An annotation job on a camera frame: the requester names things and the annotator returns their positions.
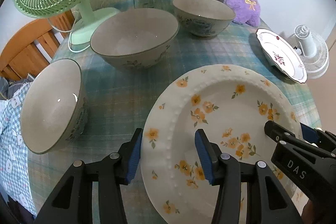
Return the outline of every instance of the floral plate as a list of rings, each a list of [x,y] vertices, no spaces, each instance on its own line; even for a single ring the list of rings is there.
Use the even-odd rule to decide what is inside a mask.
[[[205,179],[194,144],[203,128],[222,152],[250,164],[264,160],[290,196],[296,186],[271,162],[276,143],[264,133],[274,120],[302,139],[288,99],[272,82],[235,65],[209,65],[182,75],[154,104],[143,130],[141,172],[165,221],[211,223],[219,187]],[[246,184],[240,223],[246,222]]]
[[[307,81],[307,71],[295,50],[276,33],[258,29],[257,38],[268,62],[299,83]]]

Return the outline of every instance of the checkered fabric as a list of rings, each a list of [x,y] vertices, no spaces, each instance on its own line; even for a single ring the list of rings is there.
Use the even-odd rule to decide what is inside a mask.
[[[128,6],[129,3],[125,3],[116,7],[126,10]],[[268,29],[264,23],[260,27]],[[53,60],[70,58],[79,63],[87,92],[89,117],[83,134],[71,145],[44,155],[29,152],[29,180],[37,211],[75,160],[90,163],[118,151],[123,142],[131,139],[137,127],[143,128],[152,106],[167,86],[187,71],[204,65],[234,64],[264,75],[287,96],[300,122],[320,127],[319,115],[307,85],[285,78],[270,66],[255,32],[256,28],[234,23],[212,38],[199,38],[180,30],[169,52],[157,65],[135,72],[115,69],[91,49],[71,53],[65,40]],[[146,194],[140,168],[132,183],[121,187],[121,191],[129,224],[165,223]],[[93,221],[99,223],[96,185],[93,200]]]
[[[29,87],[30,83],[23,86],[0,115],[0,182],[13,200],[36,215],[28,180],[28,149],[20,127],[22,103]]]

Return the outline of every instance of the fan base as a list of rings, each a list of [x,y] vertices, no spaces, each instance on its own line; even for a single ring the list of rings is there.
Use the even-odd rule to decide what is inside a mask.
[[[96,20],[88,25],[85,25],[83,19],[75,23],[71,34],[71,44],[78,45],[90,42],[93,32],[97,27],[106,21],[108,18],[113,17],[120,11],[113,7],[102,8],[93,12]]]

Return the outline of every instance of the bow embroidery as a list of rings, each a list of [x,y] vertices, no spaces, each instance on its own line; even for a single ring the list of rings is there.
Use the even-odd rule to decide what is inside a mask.
[[[251,1],[251,0],[245,0],[245,3],[249,4],[250,5],[250,8],[249,10],[253,9],[255,11],[255,8],[254,6],[257,5],[257,2],[256,1]]]

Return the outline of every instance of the wooden chair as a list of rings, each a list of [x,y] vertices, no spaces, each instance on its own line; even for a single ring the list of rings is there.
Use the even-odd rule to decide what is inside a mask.
[[[74,17],[67,11],[49,19],[60,30],[71,30]],[[52,27],[46,18],[34,20],[23,26],[6,44],[0,55],[0,76],[20,80],[28,73],[37,76],[49,65],[34,44],[37,40],[52,58],[59,47]]]

